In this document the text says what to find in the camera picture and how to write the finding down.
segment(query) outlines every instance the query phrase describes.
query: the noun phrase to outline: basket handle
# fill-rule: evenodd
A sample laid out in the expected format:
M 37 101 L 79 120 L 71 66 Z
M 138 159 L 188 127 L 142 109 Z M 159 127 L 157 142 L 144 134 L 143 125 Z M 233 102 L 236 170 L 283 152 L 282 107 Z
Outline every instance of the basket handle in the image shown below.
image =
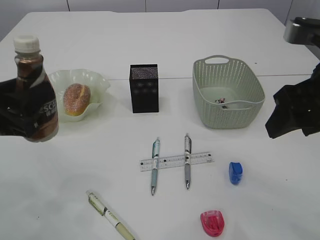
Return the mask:
M 254 107 L 254 104 L 250 103 L 250 102 L 247 102 L 247 101 L 231 101 L 231 102 L 226 102 L 226 103 L 216 103 L 220 108 L 222 108 L 223 110 L 250 110 Z M 223 108 L 223 106 L 230 106 L 232 104 L 246 104 L 248 105 L 248 107 L 244 107 L 244 108 L 237 108 L 237 109 L 228 109 L 228 108 Z
M 206 63 L 207 60 L 215 59 L 215 58 L 227 59 L 228 62 L 225 62 L 225 63 Z M 227 56 L 224 56 L 224 55 L 212 55 L 212 56 L 208 56 L 208 57 L 202 59 L 202 61 L 207 65 L 228 64 L 230 60 L 233 60 L 233 58 L 230 58 L 230 57 L 227 57 Z

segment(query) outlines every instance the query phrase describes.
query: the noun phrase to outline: gray plastic basket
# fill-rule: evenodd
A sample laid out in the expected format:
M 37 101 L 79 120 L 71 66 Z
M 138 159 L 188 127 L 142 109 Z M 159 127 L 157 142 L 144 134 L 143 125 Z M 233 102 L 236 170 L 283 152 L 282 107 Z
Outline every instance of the gray plastic basket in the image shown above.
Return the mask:
M 212 58 L 227 63 L 206 63 Z M 193 64 L 193 96 L 204 125 L 212 129 L 247 127 L 265 101 L 264 90 L 243 61 L 222 55 L 197 60 Z M 216 100 L 225 98 L 224 103 Z

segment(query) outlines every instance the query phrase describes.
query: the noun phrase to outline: bottle cap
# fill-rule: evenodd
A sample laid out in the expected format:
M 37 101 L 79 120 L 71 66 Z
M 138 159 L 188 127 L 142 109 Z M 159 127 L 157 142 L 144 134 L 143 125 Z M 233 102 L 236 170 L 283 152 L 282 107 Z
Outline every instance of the bottle cap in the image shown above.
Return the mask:
M 32 35 L 16 36 L 13 45 L 17 53 L 31 54 L 40 52 L 39 39 Z

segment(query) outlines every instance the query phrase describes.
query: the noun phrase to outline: clear ruler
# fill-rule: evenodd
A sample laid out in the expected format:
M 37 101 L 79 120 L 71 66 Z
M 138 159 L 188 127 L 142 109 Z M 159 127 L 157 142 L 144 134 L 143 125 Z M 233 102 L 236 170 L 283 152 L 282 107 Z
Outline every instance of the clear ruler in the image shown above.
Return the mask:
M 191 164 L 204 164 L 204 163 L 212 163 L 214 160 L 212 159 L 211 152 L 200 152 L 200 153 L 192 153 L 190 158 Z M 153 159 L 146 159 L 140 161 L 140 171 L 149 171 L 152 170 L 152 162 Z M 174 168 L 174 167 L 182 167 L 185 165 L 185 155 L 179 156 L 168 156 L 168 157 L 159 157 L 158 158 L 158 169 L 166 169 L 166 168 Z

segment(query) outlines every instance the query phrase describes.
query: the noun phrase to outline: pink pencil sharpener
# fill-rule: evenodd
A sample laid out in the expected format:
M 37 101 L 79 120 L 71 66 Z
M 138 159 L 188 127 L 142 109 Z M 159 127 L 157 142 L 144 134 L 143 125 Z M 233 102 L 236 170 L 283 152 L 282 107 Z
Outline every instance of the pink pencil sharpener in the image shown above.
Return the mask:
M 225 221 L 222 213 L 218 210 L 205 211 L 201 213 L 203 230 L 211 237 L 218 237 L 224 230 Z

